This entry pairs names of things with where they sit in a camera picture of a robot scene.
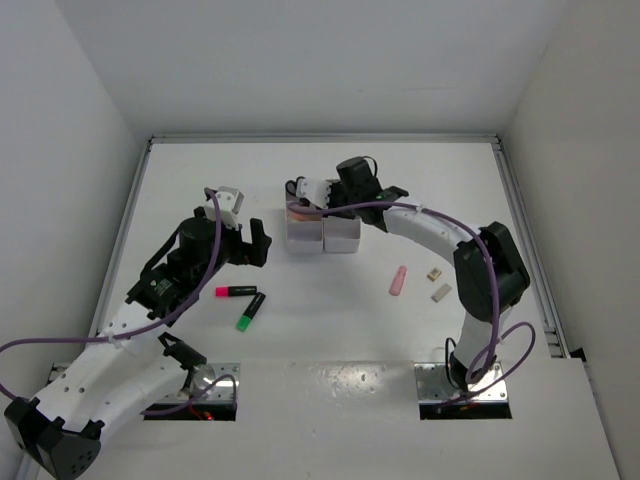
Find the black handled scissors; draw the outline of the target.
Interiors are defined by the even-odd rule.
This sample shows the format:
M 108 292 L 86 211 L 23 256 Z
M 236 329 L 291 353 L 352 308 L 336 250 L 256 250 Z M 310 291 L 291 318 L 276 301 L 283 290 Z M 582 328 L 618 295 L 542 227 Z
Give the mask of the black handled scissors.
M 297 187 L 298 187 L 298 181 L 299 180 L 300 180 L 300 178 L 297 178 L 296 180 L 289 179 L 289 180 L 287 180 L 285 182 L 285 192 L 288 195 L 296 196 Z

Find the pink black highlighter marker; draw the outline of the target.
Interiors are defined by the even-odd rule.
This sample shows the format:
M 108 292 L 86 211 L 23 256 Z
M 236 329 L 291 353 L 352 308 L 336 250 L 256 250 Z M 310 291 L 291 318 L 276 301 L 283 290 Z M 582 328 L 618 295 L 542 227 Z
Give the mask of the pink black highlighter marker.
M 214 295 L 218 298 L 254 296 L 258 293 L 258 288 L 253 285 L 245 286 L 219 286 L 215 288 Z

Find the pink stapler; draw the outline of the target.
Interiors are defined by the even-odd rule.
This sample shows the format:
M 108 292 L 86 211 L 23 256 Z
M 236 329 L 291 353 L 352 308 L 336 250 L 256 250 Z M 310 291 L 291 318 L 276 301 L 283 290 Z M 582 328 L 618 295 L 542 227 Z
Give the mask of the pink stapler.
M 392 296 L 399 296 L 403 290 L 404 283 L 406 280 L 406 275 L 408 272 L 408 268 L 404 265 L 398 267 L 394 278 L 389 287 L 389 294 Z

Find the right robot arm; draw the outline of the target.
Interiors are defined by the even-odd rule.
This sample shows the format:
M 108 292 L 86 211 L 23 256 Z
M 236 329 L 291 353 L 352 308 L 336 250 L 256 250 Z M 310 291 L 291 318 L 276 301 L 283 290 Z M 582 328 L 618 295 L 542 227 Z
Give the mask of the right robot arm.
M 345 160 L 336 170 L 338 180 L 329 188 L 331 216 L 355 216 L 413 241 L 453 266 L 465 318 L 448 355 L 449 376 L 455 387 L 466 391 L 492 366 L 502 317 L 531 283 L 511 232 L 497 221 L 471 227 L 421 205 L 404 189 L 382 187 L 365 157 Z

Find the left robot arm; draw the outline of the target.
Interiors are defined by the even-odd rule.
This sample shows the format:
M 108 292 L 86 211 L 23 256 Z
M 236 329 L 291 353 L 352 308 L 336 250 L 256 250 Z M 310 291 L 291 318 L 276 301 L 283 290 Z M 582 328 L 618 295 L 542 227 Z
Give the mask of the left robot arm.
M 207 395 L 219 381 L 207 358 L 169 329 L 222 266 L 265 265 L 272 240 L 259 219 L 250 230 L 245 242 L 239 229 L 203 216 L 183 220 L 64 372 L 32 398 L 12 399 L 4 417 L 18 446 L 54 478 L 76 479 L 134 417 L 175 413 L 154 409 L 164 397 Z

